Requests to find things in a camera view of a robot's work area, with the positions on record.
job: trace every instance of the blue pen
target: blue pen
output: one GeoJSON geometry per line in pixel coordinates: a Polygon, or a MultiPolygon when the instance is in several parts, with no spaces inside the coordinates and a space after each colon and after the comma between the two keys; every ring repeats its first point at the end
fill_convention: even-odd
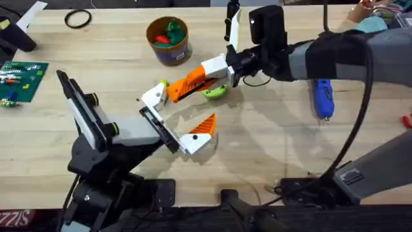
{"type": "Polygon", "coordinates": [[[333,115],[335,104],[333,103],[332,86],[330,80],[314,80],[314,103],[318,118],[328,121],[333,115]]]}

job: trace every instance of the orange plastic piece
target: orange plastic piece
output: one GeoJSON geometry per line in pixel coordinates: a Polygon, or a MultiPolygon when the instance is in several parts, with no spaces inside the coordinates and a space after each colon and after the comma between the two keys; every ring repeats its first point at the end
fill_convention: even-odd
{"type": "Polygon", "coordinates": [[[205,69],[199,66],[191,71],[186,78],[180,79],[166,88],[167,95],[174,102],[182,100],[192,92],[209,89],[217,80],[206,79],[205,69]]]}
{"type": "Polygon", "coordinates": [[[195,127],[189,133],[208,133],[213,136],[214,128],[216,126],[216,115],[213,113],[206,120],[204,120],[199,126],[195,127]]]}

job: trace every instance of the green circuit board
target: green circuit board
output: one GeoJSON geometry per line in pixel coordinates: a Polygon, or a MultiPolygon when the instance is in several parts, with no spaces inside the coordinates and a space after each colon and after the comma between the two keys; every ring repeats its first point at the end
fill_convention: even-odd
{"type": "Polygon", "coordinates": [[[7,61],[0,70],[0,81],[15,79],[18,83],[0,82],[0,99],[10,91],[16,93],[16,102],[31,102],[46,73],[48,63],[7,61]]]}

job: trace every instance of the black rubber ring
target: black rubber ring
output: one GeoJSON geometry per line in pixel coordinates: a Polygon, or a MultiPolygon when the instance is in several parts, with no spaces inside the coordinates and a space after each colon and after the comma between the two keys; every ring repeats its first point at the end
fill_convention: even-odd
{"type": "Polygon", "coordinates": [[[72,29],[80,29],[80,28],[84,28],[85,26],[89,25],[89,23],[91,22],[91,13],[88,10],[72,10],[69,13],[66,14],[66,17],[64,17],[64,23],[66,23],[66,26],[72,28],[72,29]],[[89,15],[89,18],[86,22],[77,25],[77,26],[72,26],[69,24],[69,19],[73,14],[79,13],[79,12],[85,12],[89,15]]]}

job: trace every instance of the wooden table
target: wooden table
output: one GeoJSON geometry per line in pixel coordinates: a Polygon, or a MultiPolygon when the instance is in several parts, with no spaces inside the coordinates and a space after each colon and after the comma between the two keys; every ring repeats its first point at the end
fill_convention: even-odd
{"type": "MultiPolygon", "coordinates": [[[[351,6],[331,6],[329,24],[337,28],[351,6]]],[[[252,45],[244,8],[239,48],[252,45]]],[[[48,62],[32,103],[0,108],[0,209],[60,208],[74,176],[67,171],[76,128],[55,73],[64,70],[86,92],[96,92],[107,113],[137,115],[135,99],[159,83],[178,80],[200,62],[225,52],[226,9],[92,10],[92,23],[72,30],[67,10],[40,12],[29,28],[39,45],[18,52],[16,61],[48,62]],[[193,56],[175,68],[162,66],[145,39],[157,17],[173,15],[189,26],[193,56]]],[[[285,7],[289,43],[315,38],[322,30],[321,6],[285,7]]],[[[257,84],[268,77],[258,75],[257,84]]],[[[216,113],[218,138],[199,155],[170,154],[162,148],[134,172],[146,178],[174,178],[177,206],[216,205],[223,188],[234,188],[258,204],[274,195],[265,188],[282,177],[324,171],[339,152],[357,115],[360,82],[334,81],[336,110],[331,121],[315,118],[308,82],[272,81],[260,88],[241,84],[218,101],[200,93],[167,105],[166,123],[179,134],[216,113]]],[[[346,160],[356,159],[405,129],[399,117],[410,112],[410,89],[376,84],[364,125],[346,160]]],[[[409,186],[387,191],[364,203],[411,203],[409,186]]]]}

